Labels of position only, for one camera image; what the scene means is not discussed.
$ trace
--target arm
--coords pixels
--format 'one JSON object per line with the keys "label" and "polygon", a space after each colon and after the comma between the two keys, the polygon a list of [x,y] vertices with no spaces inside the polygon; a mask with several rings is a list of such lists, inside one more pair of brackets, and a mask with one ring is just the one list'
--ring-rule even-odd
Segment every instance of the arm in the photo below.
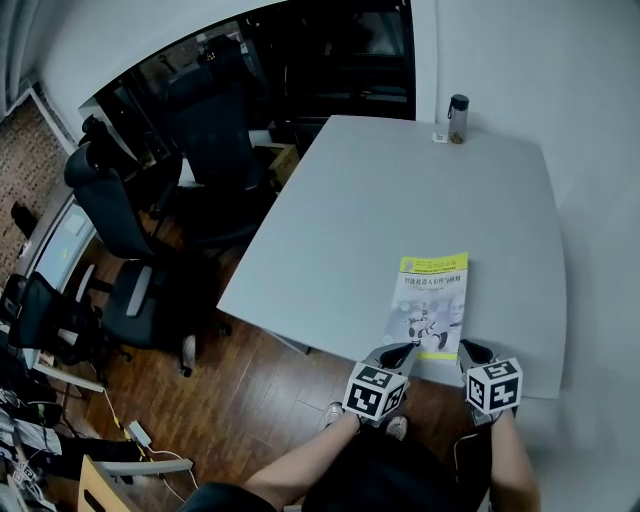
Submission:
{"label": "arm", "polygon": [[511,410],[491,427],[491,501],[497,512],[538,512],[540,493]]}
{"label": "arm", "polygon": [[313,439],[258,471],[243,487],[282,510],[320,480],[359,429],[358,417],[345,412]]}

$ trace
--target book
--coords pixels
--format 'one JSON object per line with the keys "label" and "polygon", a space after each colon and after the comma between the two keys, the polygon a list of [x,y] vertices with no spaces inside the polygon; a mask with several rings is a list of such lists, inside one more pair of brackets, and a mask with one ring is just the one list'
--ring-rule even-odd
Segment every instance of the book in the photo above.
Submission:
{"label": "book", "polygon": [[402,258],[385,345],[420,341],[421,359],[456,364],[467,291],[468,253]]}

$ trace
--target chair armrest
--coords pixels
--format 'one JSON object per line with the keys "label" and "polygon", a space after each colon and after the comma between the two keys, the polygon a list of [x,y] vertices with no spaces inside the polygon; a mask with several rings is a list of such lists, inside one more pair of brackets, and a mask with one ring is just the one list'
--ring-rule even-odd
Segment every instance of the chair armrest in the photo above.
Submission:
{"label": "chair armrest", "polygon": [[136,286],[133,288],[133,293],[129,299],[129,305],[127,306],[127,316],[136,317],[140,313],[142,303],[147,296],[149,285],[151,284],[151,275],[153,274],[153,268],[145,265],[142,267]]}
{"label": "chair armrest", "polygon": [[76,292],[76,302],[82,302],[82,299],[84,298],[84,295],[87,292],[87,288],[89,287],[89,283],[93,278],[93,274],[95,273],[96,273],[96,266],[89,265],[89,268],[87,269],[87,271],[84,273],[84,276],[82,277],[82,281],[80,281],[80,286],[78,287],[78,291]]}
{"label": "chair armrest", "polygon": [[177,180],[170,181],[169,183],[167,183],[167,185],[162,190],[160,197],[158,198],[156,203],[153,205],[151,212],[149,212],[149,216],[152,219],[158,220],[162,217],[166,217],[167,209],[169,207],[169,204],[171,203],[171,199],[173,198],[173,194],[177,186],[178,186]]}
{"label": "chair armrest", "polygon": [[258,161],[254,160],[247,169],[247,179],[244,184],[245,190],[258,188],[267,176],[267,169]]}

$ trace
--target white wall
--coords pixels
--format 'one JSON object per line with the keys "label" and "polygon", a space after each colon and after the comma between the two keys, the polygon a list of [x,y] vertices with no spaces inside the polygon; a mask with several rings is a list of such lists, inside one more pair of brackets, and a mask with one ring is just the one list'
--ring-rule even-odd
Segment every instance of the white wall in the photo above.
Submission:
{"label": "white wall", "polygon": [[640,8],[439,0],[437,12],[438,121],[462,92],[472,124],[539,143],[561,217],[562,395],[519,414],[529,445],[545,449],[543,509],[627,511],[640,496]]}
{"label": "white wall", "polygon": [[[40,49],[43,89],[72,135],[80,138],[78,107],[131,66],[203,27],[278,1],[63,0]],[[414,8],[416,59],[424,64],[416,72],[417,109],[430,121],[436,92],[434,5],[435,0],[421,0]]]}

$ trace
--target brown carpet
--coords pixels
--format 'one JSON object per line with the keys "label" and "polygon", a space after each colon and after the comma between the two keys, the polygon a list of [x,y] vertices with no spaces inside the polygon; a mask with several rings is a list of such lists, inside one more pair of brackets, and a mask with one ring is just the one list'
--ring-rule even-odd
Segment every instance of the brown carpet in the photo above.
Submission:
{"label": "brown carpet", "polygon": [[0,286],[11,275],[26,241],[11,218],[16,201],[36,216],[62,180],[66,154],[28,98],[0,123]]}

